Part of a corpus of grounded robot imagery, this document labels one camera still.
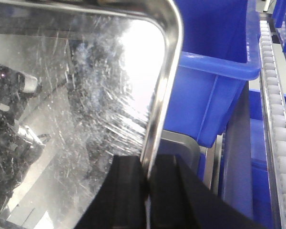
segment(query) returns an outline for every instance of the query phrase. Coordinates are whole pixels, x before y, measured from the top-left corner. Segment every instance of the stainless steel tray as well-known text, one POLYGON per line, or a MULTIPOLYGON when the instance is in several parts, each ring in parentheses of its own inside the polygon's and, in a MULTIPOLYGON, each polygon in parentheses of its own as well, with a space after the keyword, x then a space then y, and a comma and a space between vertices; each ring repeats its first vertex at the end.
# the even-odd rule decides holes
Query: stainless steel tray
POLYGON ((11 113, 7 132, 31 146, 0 145, 8 202, 0 217, 28 229, 72 228, 113 155, 140 156, 149 176, 182 38, 172 0, 0 0, 0 75, 23 78, 0 78, 9 89, 0 114, 11 113))

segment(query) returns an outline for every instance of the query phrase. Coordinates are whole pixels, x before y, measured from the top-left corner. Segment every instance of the scratched metal surface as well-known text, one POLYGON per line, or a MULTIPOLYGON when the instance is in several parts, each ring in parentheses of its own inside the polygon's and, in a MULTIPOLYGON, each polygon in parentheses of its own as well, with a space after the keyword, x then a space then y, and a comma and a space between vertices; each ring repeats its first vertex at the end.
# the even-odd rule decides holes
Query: scratched metal surface
MULTIPOLYGON (((163 35, 146 21, 91 14, 74 20, 79 17, 89 24, 80 40, 0 35, 0 64, 42 84, 20 124, 51 136, 2 217, 31 209, 29 215, 47 214, 47 228, 72 228, 98 192, 112 156, 141 154, 164 59, 163 35)), ((9 220, 28 224, 27 218, 9 220)))

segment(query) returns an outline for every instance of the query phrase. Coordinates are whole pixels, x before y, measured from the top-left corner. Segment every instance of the blue bin rim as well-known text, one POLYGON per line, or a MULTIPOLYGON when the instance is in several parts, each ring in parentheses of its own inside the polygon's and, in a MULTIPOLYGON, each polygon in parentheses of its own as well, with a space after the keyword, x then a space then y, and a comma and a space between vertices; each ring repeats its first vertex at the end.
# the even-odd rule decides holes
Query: blue bin rim
POLYGON ((259 14, 255 10, 255 0, 248 0, 246 16, 246 63, 228 61, 191 52, 182 52, 179 66, 238 80, 254 80, 258 77, 261 69, 259 37, 259 14))

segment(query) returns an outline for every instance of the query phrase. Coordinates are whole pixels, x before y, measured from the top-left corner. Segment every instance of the blue panel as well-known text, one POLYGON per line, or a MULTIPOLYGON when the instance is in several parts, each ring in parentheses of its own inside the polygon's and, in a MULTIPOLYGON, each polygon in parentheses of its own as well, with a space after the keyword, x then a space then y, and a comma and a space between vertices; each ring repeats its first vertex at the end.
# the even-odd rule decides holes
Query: blue panel
POLYGON ((211 147, 260 71, 255 0, 175 0, 184 46, 164 124, 211 147))

